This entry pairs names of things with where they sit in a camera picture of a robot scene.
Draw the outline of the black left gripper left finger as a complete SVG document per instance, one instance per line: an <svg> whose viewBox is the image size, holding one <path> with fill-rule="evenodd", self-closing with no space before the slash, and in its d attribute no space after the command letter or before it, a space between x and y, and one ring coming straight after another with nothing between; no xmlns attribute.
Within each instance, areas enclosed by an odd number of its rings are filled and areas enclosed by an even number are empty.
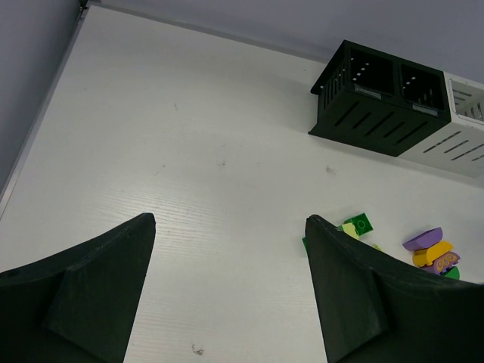
<svg viewBox="0 0 484 363"><path fill-rule="evenodd" d="M122 362L154 247L142 213L1 273L3 362Z"/></svg>

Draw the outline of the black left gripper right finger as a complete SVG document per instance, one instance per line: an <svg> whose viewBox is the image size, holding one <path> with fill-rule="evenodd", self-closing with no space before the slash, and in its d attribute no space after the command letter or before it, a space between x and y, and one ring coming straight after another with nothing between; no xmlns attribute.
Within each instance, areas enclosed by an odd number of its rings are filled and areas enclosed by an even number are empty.
<svg viewBox="0 0 484 363"><path fill-rule="evenodd" d="M306 252L329 362L481 362L483 287L421 271L306 220Z"/></svg>

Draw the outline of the dark green square lego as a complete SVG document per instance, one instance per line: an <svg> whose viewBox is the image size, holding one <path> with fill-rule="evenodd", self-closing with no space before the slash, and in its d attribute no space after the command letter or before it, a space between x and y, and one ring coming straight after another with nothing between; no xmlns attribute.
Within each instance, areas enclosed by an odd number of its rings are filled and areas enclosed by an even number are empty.
<svg viewBox="0 0 484 363"><path fill-rule="evenodd" d="M357 216L350 217L349 219L345 220L344 223L353 224L359 235L367 234L374 230L370 219L365 213L360 213Z"/></svg>

